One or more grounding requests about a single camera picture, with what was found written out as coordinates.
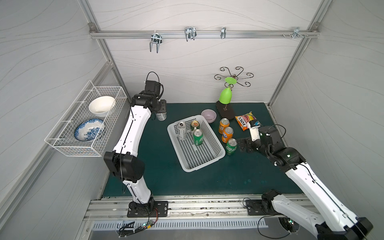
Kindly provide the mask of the green soda can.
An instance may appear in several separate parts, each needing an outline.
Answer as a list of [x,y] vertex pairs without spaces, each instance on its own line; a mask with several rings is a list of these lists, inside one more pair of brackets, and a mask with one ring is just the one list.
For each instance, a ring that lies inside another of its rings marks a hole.
[[226,144],[226,154],[233,155],[237,149],[238,143],[236,139],[229,139]]
[[200,146],[203,144],[204,141],[204,135],[203,132],[198,129],[193,132],[193,139],[194,139],[194,144],[195,146]]

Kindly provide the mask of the orange Schweppes can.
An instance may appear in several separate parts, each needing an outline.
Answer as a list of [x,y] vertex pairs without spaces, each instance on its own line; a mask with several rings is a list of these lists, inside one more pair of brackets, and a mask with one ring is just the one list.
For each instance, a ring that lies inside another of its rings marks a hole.
[[222,142],[227,143],[233,137],[234,130],[231,127],[226,127],[222,133]]

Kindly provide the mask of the orange Fanta can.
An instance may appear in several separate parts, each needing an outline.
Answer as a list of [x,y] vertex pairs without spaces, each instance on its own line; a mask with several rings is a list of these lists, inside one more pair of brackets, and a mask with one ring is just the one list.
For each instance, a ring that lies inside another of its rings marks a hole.
[[227,128],[230,125],[230,121],[227,118],[223,118],[220,120],[219,125],[219,134],[222,135],[225,128]]

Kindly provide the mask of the white Monster energy can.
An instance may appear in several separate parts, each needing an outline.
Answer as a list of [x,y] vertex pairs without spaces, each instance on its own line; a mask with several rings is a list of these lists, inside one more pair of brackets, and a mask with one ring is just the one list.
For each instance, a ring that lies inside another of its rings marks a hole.
[[184,141],[187,137],[187,125],[184,121],[178,123],[179,139]]

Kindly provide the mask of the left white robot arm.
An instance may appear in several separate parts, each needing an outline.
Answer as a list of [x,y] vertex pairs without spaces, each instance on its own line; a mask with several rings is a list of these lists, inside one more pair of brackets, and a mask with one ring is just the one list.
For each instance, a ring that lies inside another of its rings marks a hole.
[[130,102],[130,113],[123,133],[104,161],[110,172],[129,190],[134,205],[153,211],[155,201],[144,179],[145,163],[138,159],[139,143],[152,113],[162,109],[161,95],[150,91],[136,94]]

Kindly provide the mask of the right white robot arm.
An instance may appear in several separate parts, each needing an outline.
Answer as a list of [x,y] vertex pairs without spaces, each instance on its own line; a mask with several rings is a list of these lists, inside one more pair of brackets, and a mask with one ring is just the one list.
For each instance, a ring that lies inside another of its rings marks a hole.
[[291,179],[317,209],[310,211],[293,203],[277,190],[262,194],[261,200],[246,200],[248,214],[279,217],[290,231],[296,225],[312,233],[318,240],[365,240],[374,228],[365,217],[358,217],[322,183],[305,158],[294,148],[285,147],[279,132],[262,128],[257,140],[237,141],[241,151],[258,152],[268,158]]

